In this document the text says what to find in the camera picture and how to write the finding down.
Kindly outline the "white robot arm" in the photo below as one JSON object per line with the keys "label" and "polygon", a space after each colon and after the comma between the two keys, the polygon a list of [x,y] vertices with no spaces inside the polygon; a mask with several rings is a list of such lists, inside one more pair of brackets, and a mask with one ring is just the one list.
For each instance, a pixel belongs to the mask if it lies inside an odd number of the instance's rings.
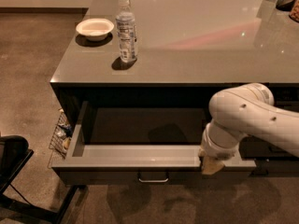
{"label": "white robot arm", "polygon": [[211,97],[208,110],[211,121],[198,153],[204,175],[220,171],[249,135],[299,156],[299,113],[275,107],[265,85],[250,83],[219,91]]}

